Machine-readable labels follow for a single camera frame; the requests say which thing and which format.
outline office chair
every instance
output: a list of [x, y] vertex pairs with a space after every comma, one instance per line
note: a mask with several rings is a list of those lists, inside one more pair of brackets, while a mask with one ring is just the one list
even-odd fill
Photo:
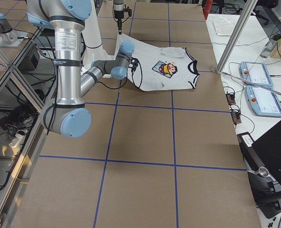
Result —
[[273, 9], [275, 7], [277, 7], [279, 4], [279, 0], [258, 0], [258, 2], [256, 3], [254, 9], [253, 9], [253, 12], [255, 13], [255, 16], [257, 18], [261, 18], [262, 20], [266, 21], [264, 23], [264, 25], [268, 25], [268, 22], [269, 22], [269, 19], [262, 16], [260, 14], [260, 11], [259, 10], [256, 10], [256, 7], [257, 6], [263, 6], [263, 7], [266, 7], [266, 8], [269, 8], [269, 9]]

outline white table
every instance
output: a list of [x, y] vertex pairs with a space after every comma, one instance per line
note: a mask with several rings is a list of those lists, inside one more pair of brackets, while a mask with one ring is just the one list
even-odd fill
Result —
[[[213, 43], [213, 50], [215, 54], [215, 58], [217, 63], [219, 62], [222, 53], [226, 47], [225, 44], [227, 44], [229, 40], [229, 36], [227, 37], [221, 37], [217, 36], [214, 30], [213, 21], [216, 19], [231, 19], [235, 23], [237, 22], [239, 15], [218, 15], [218, 14], [209, 14], [209, 17], [206, 21], [209, 35], [211, 42]], [[238, 45], [244, 45], [244, 44], [251, 44], [256, 41], [260, 41], [258, 43], [249, 45], [249, 46], [238, 46]], [[240, 76], [239, 67], [240, 65], [231, 63], [230, 64], [230, 70], [229, 70], [229, 63], [230, 62], [236, 62], [241, 63], [242, 61], [249, 61], [249, 62], [262, 62], [265, 64], [275, 63], [279, 61], [280, 59], [274, 59], [268, 57], [267, 59], [263, 59], [261, 57], [258, 58], [260, 55], [263, 47], [267, 43], [268, 38], [265, 34], [264, 30], [262, 29], [261, 25], [259, 24], [257, 18], [255, 16], [250, 16], [245, 28], [243, 29], [239, 40], [236, 44], [236, 47], [233, 49], [233, 52], [231, 53], [225, 68], [223, 69], [223, 72], [232, 73], [235, 76]], [[272, 65], [267, 65], [267, 69], [271, 75], [281, 75], [281, 61]], [[235, 91], [241, 91], [242, 86], [238, 83], [231, 80], [230, 77], [222, 75], [222, 81], [224, 86], [230, 86]], [[281, 77], [273, 77], [272, 81], [274, 83], [274, 89], [281, 92]], [[253, 120], [255, 124], [255, 129], [253, 133], [251, 134], [254, 140], [257, 140], [260, 136], [262, 136], [266, 131], [268, 131], [270, 128], [272, 128], [278, 121], [281, 120], [281, 118], [275, 118], [275, 117], [260, 117], [256, 116], [254, 112], [251, 110], [250, 105], [247, 101], [245, 90], [243, 93], [239, 92], [236, 94], [235, 100], [237, 102], [237, 105], [241, 107], [241, 112], [243, 115], [249, 117]], [[242, 123], [238, 124], [236, 127], [236, 133], [243, 133], [243, 132], [251, 132], [253, 128], [253, 124], [245, 117], [241, 117]], [[280, 218], [280, 215], [277, 215], [277, 220], [274, 222], [272, 219], [267, 219], [263, 213], [258, 209], [258, 214], [261, 221], [261, 226], [263, 228], [266, 228], [270, 222], [273, 222], [273, 227], [277, 227], [278, 221]]]

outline label on robot arm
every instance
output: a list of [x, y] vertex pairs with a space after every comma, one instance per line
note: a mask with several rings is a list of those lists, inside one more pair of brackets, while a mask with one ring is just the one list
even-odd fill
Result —
[[252, 147], [253, 141], [252, 141], [252, 139], [250, 138], [249, 135], [247, 135], [247, 134], [242, 135], [242, 138], [244, 139], [244, 142], [246, 143], [246, 145], [248, 147]]
[[55, 32], [56, 50], [77, 52], [77, 34], [73, 32]]

